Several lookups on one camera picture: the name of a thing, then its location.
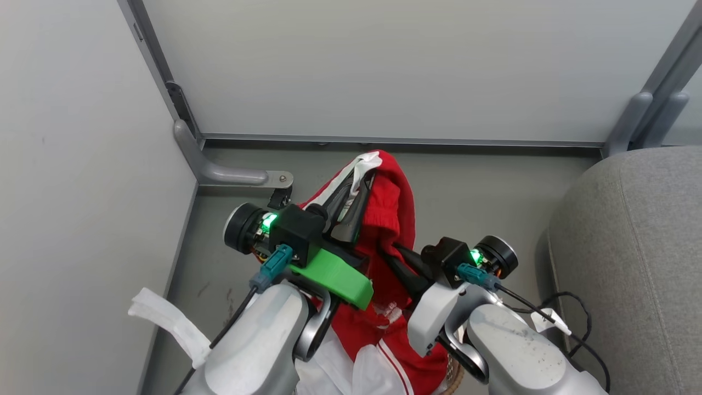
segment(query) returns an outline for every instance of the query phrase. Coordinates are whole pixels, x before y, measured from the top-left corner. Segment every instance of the metal bar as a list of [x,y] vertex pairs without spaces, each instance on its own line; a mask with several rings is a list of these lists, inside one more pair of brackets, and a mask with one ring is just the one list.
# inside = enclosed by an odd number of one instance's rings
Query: metal bar
[[668,134],[668,131],[670,131],[670,128],[689,100],[690,95],[687,92],[678,92],[671,95],[659,110],[658,116],[654,118],[640,138],[633,142],[632,148],[637,150],[640,148],[660,147],[663,144],[665,135]]
[[168,67],[166,62],[166,56],[161,50],[161,45],[159,45],[159,40],[156,37],[156,32],[154,31],[154,25],[151,24],[149,19],[149,14],[146,11],[146,6],[142,0],[127,0],[129,8],[134,14],[137,24],[141,30],[144,40],[146,41],[146,46],[154,58],[156,67],[159,70],[159,74],[164,82],[173,80],[173,74],[171,69]]
[[293,175],[288,171],[237,169],[212,163],[200,151],[190,129],[182,119],[175,121],[173,137],[200,186],[288,188],[293,184]]
[[358,143],[403,145],[462,145],[479,147],[544,147],[544,148],[602,148],[604,143],[594,141],[539,141],[539,140],[471,140],[453,138],[393,138],[354,136],[292,136],[286,134],[229,134],[203,133],[208,141],[276,141],[292,143]]
[[195,140],[198,143],[201,143],[204,139],[200,133],[200,128],[197,126],[197,122],[195,122],[195,116],[192,114],[190,104],[188,104],[187,99],[185,98],[183,88],[176,84],[175,81],[166,81],[166,88],[168,89],[168,95],[171,97],[171,101],[173,101],[173,105],[175,106],[175,111],[178,112],[178,118],[185,121],[187,126],[190,128],[192,135],[195,137]]
[[624,109],[624,113],[619,117],[619,121],[617,121],[614,129],[609,134],[607,142],[604,144],[602,157],[624,153],[629,149],[629,141],[644,114],[646,114],[646,110],[651,105],[653,98],[653,95],[648,92],[637,93],[631,98]]
[[683,90],[702,65],[701,29],[702,0],[698,0],[644,85],[643,90],[651,92],[654,100],[636,128],[632,140],[646,140],[641,135],[656,122],[668,98]]
[[134,36],[134,40],[136,41],[136,44],[139,47],[139,51],[141,51],[141,54],[144,57],[146,66],[149,68],[152,77],[154,77],[154,82],[159,88],[161,96],[163,96],[164,98],[164,103],[166,104],[168,111],[171,113],[171,116],[175,121],[176,119],[178,119],[178,111],[176,111],[176,107],[174,106],[173,101],[171,100],[171,97],[168,94],[168,89],[166,89],[166,84],[161,78],[159,67],[154,61],[154,58],[151,55],[151,52],[148,48],[146,39],[144,37],[143,29],[138,25],[138,21],[136,19],[136,16],[134,15],[134,12],[132,11],[131,6],[129,5],[128,0],[117,0],[117,3],[119,4],[119,7],[122,10],[122,13],[124,14],[124,19],[126,20],[127,25],[132,31],[132,35]]

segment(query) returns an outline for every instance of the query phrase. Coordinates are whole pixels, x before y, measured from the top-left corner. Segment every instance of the gray fabric seat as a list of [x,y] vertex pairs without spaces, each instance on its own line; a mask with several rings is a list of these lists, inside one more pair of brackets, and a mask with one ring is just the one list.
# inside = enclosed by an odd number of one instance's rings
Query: gray fabric seat
[[[612,394],[702,394],[702,147],[615,155],[577,181],[548,229],[558,290],[590,309]],[[570,328],[585,315],[561,298]],[[603,381],[584,349],[575,357]]]

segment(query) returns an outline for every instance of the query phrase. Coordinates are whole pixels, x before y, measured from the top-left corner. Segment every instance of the black cable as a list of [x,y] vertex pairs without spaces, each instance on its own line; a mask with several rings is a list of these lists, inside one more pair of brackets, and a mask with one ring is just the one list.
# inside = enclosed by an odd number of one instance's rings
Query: black cable
[[[580,303],[580,307],[583,308],[583,312],[585,313],[585,316],[587,317],[587,321],[585,323],[585,325],[586,325],[585,334],[583,335],[583,341],[585,342],[588,340],[588,338],[590,337],[590,333],[592,332],[592,315],[590,315],[588,308],[585,307],[585,302],[583,302],[583,300],[578,295],[574,294],[573,292],[568,292],[568,291],[556,292],[553,295],[549,296],[548,298],[544,299],[544,301],[538,305],[538,308],[543,309],[544,307],[548,306],[551,302],[553,302],[557,298],[564,297],[564,296],[570,296],[573,299],[577,300],[578,303]],[[508,306],[507,304],[505,304],[505,306],[507,306],[508,309],[511,309],[514,312],[522,313],[522,314],[531,314],[534,311],[531,309],[520,309],[517,307],[511,307],[511,306]],[[581,347],[580,344],[576,344],[576,346],[573,347],[573,349],[568,353],[568,356],[573,358],[573,356],[575,356],[575,353],[578,352],[580,347]]]
[[[511,297],[513,297],[516,300],[523,303],[525,306],[528,306],[532,311],[539,313],[540,316],[544,317],[544,319],[548,320],[550,323],[553,323],[553,324],[556,323],[556,321],[553,318],[551,318],[548,314],[541,311],[540,308],[538,308],[537,306],[534,306],[530,301],[519,296],[518,294],[515,294],[514,292],[512,292],[508,288],[505,288],[504,285],[495,284],[495,288],[510,295]],[[587,343],[585,343],[584,340],[582,340],[580,337],[573,335],[572,333],[569,336],[570,336],[570,338],[575,340],[579,345],[581,345],[584,349],[588,350],[590,352],[590,354],[592,354],[592,356],[595,357],[595,359],[600,364],[600,366],[602,366],[602,370],[604,371],[604,391],[609,393],[609,388],[610,388],[611,383],[610,383],[610,378],[609,378],[609,369],[607,369],[607,365],[604,363],[602,358],[600,358],[600,356],[597,355],[597,352],[595,352],[595,350],[592,349],[592,347],[590,347]]]
[[[214,349],[215,346],[217,345],[217,343],[219,343],[220,340],[224,337],[224,335],[226,335],[227,332],[229,332],[229,329],[232,328],[234,323],[237,322],[237,319],[239,319],[239,316],[241,315],[241,313],[244,312],[244,310],[246,309],[246,306],[249,305],[251,298],[253,298],[253,296],[256,294],[257,290],[258,290],[258,287],[256,287],[256,286],[251,287],[251,289],[249,290],[249,293],[244,298],[244,301],[239,305],[239,308],[234,312],[234,315],[229,319],[229,322],[227,322],[227,325],[225,325],[225,327],[219,332],[219,335],[217,335],[217,337],[215,337],[215,339],[210,343],[210,349]],[[183,392],[185,385],[187,384],[187,382],[190,381],[190,378],[192,377],[192,375],[194,373],[195,373],[194,368],[190,368],[190,370],[188,370],[188,372],[185,375],[185,377],[183,378],[182,382],[180,382],[180,385],[178,385],[178,388],[175,389],[175,392],[173,393],[173,395],[179,395],[181,392]]]

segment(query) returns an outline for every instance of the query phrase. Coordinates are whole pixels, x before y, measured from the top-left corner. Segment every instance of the white fabric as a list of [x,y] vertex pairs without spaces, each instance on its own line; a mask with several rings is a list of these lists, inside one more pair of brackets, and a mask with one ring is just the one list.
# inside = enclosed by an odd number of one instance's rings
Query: white fabric
[[402,365],[397,360],[397,358],[395,358],[395,355],[392,353],[392,350],[390,350],[390,347],[388,347],[388,345],[385,343],[385,340],[381,340],[380,343],[378,343],[378,348],[383,353],[383,355],[390,361],[391,365],[397,370],[397,373],[399,374],[400,378],[402,379],[402,382],[404,383],[404,386],[407,389],[407,394],[414,395],[414,391],[412,390],[412,384],[409,382],[409,377],[407,377],[407,373],[404,371]]
[[178,307],[148,288],[142,288],[132,299],[127,314],[144,318],[167,330],[190,357],[195,369],[199,368],[210,354],[210,341],[207,336],[200,332]]
[[397,360],[397,368],[393,366],[386,356],[388,351],[384,353],[379,347],[365,346],[353,363],[330,329],[310,362],[296,361],[295,368],[300,375],[297,395],[413,395],[406,375],[404,380],[409,391],[405,390],[401,376],[404,371]]
[[351,192],[349,194],[349,198],[346,201],[341,215],[339,216],[339,218],[337,218],[337,220],[341,220],[344,214],[346,214],[346,210],[348,210],[348,207],[351,205],[351,202],[358,194],[358,188],[361,185],[361,180],[363,179],[363,177],[372,169],[380,167],[382,163],[383,160],[380,158],[380,153],[378,151],[372,151],[369,153],[358,155],[351,161],[351,163],[347,164],[346,167],[341,169],[339,174],[337,174],[333,179],[331,179],[331,181],[329,181],[329,185],[327,185],[326,188],[317,197],[308,202],[308,205],[312,203],[317,203],[318,205],[324,204],[329,199],[331,194],[334,193],[334,191],[339,187],[339,185],[341,185],[341,183],[346,179],[346,177],[348,177],[348,175],[351,174],[351,172],[353,171],[353,182],[351,184]]

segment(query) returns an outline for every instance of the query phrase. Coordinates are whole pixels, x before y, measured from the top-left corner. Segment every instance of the gray floor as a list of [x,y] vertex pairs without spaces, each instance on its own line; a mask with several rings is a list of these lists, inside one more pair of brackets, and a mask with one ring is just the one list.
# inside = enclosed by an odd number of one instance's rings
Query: gray floor
[[[293,201],[300,202],[363,150],[359,145],[342,150],[309,145],[288,150],[211,148],[206,153],[230,166],[291,171]],[[537,302],[550,292],[543,267],[535,264],[537,242],[559,199],[597,159],[523,151],[499,155],[504,152],[405,150],[395,157],[414,191],[416,250],[442,236],[470,245],[485,235],[498,235],[519,257],[519,268],[505,284]],[[269,196],[269,190],[205,188],[195,200],[168,298],[210,339],[243,299],[247,281],[258,267],[253,257],[224,246],[224,222],[239,204],[250,201],[265,206]],[[143,394],[172,394],[188,369],[189,360],[175,340],[159,334]],[[487,389],[466,377],[457,394],[487,394]]]

